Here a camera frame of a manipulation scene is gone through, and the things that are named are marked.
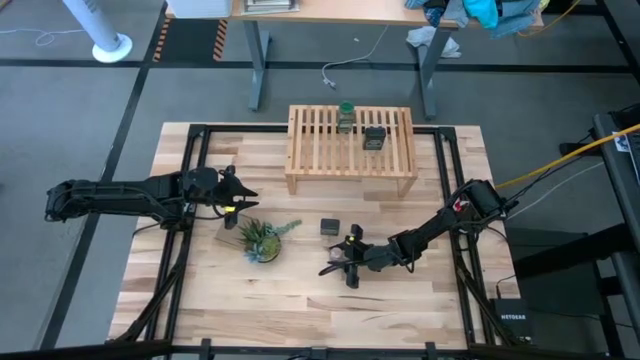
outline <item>blue cloth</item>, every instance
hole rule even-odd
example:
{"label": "blue cloth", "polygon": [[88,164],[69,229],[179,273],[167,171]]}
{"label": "blue cloth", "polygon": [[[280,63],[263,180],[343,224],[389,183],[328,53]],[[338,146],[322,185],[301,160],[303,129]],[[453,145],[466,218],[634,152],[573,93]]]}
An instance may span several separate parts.
{"label": "blue cloth", "polygon": [[417,9],[417,8],[422,7],[427,1],[429,1],[429,0],[407,0],[404,3],[404,6],[407,9]]}
{"label": "blue cloth", "polygon": [[498,39],[506,35],[522,31],[535,22],[533,12],[538,8],[540,0],[504,1],[502,17],[498,26],[491,31],[491,38]]}
{"label": "blue cloth", "polygon": [[440,25],[440,19],[445,11],[445,2],[442,0],[406,0],[404,6],[408,9],[419,9],[422,7],[424,16],[433,27]]}
{"label": "blue cloth", "polygon": [[429,24],[433,27],[438,27],[440,25],[440,19],[442,18],[442,14],[444,14],[443,7],[424,7],[424,16],[429,21]]}
{"label": "blue cloth", "polygon": [[469,16],[478,19],[485,29],[495,29],[498,26],[496,0],[464,0],[464,7]]}

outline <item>jar lid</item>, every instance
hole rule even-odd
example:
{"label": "jar lid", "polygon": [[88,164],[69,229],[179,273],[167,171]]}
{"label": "jar lid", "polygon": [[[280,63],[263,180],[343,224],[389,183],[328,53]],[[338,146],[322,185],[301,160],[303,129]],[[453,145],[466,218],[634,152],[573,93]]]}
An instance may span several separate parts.
{"label": "jar lid", "polygon": [[340,112],[343,114],[351,114],[354,110],[354,106],[352,103],[345,101],[342,104],[340,104]]}

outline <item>wooden rack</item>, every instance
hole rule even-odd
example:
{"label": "wooden rack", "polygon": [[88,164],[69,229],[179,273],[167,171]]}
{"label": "wooden rack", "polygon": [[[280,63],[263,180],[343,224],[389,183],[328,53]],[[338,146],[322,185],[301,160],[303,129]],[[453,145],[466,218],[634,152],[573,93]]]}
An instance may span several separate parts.
{"label": "wooden rack", "polygon": [[[418,177],[411,110],[398,107],[355,108],[353,131],[339,134],[337,106],[289,107],[285,176],[294,195],[301,179],[379,178],[398,182],[404,197]],[[387,136],[382,150],[363,150],[364,129],[382,126]]]}

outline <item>succulent plant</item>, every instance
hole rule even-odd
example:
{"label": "succulent plant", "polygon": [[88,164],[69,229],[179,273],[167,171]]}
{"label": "succulent plant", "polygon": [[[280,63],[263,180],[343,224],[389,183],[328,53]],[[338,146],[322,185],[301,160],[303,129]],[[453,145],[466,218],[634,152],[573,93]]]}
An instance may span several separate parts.
{"label": "succulent plant", "polygon": [[249,220],[248,223],[240,226],[245,256],[252,263],[268,262],[275,259],[282,248],[279,236],[291,231],[301,223],[301,220],[295,220],[284,226],[274,227],[273,224],[266,221]]}

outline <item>wooden table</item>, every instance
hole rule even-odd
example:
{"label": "wooden table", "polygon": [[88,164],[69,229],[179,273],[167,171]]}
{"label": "wooden table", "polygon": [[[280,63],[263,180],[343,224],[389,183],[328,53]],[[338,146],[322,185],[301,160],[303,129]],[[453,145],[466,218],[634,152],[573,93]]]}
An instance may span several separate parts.
{"label": "wooden table", "polygon": [[[188,128],[187,123],[164,125],[152,175],[180,169]],[[459,126],[456,132],[466,178],[490,179],[480,128]],[[413,274],[399,266],[380,273],[361,268],[357,290],[345,286],[340,272],[317,275],[326,266],[327,248],[341,241],[352,223],[363,227],[364,241],[383,244],[392,234],[422,225],[442,206],[433,136],[415,135],[415,144],[419,178],[406,200],[398,198],[393,182],[380,179],[308,182],[290,196],[284,177],[286,133],[214,132],[206,165],[235,164],[243,184],[260,194],[260,205],[246,215],[274,224],[301,219],[302,224],[283,237],[275,261],[251,264],[238,249],[214,240],[222,222],[196,220],[174,343],[199,345],[211,338],[217,346],[421,349],[433,341],[439,349],[466,348],[448,235],[430,244]],[[445,155],[451,161],[448,151]],[[452,171],[449,178],[453,181]],[[213,213],[198,207],[198,215]],[[320,235],[323,217],[341,220],[340,237]],[[138,226],[151,223],[141,218]],[[504,231],[501,223],[492,226]],[[110,337],[121,334],[151,298],[164,238],[157,228],[134,238]],[[478,250],[492,294],[499,279],[513,275],[509,247],[499,235],[484,231]],[[500,286],[503,296],[519,296],[515,279]],[[472,298],[471,309],[481,341]],[[165,318],[166,304],[160,335]]]}
{"label": "wooden table", "polygon": [[[258,21],[428,25],[422,9],[407,9],[404,7],[404,0],[298,0],[298,2],[300,4],[298,12],[242,15],[244,0],[233,0],[233,10],[228,19],[243,21],[253,62],[254,71],[249,98],[249,109],[253,111],[257,111],[260,105],[262,80],[270,41],[269,32],[259,30]],[[166,16],[176,17],[170,7],[167,7]],[[530,29],[539,30],[544,26],[542,16],[539,11],[536,11],[534,16],[535,22]],[[472,19],[468,26],[479,28],[480,24]],[[433,119],[436,116],[435,90],[431,80],[433,72],[451,32],[457,29],[458,25],[455,21],[442,19],[429,48],[426,49],[424,46],[419,48],[420,90],[427,119]]]}
{"label": "wooden table", "polygon": [[[289,195],[297,182],[306,180],[397,181],[398,197],[404,197],[418,178],[411,109],[356,106],[355,126],[348,134],[337,133],[337,106],[292,105],[285,177]],[[379,151],[364,151],[363,131],[383,127],[387,131]]]}

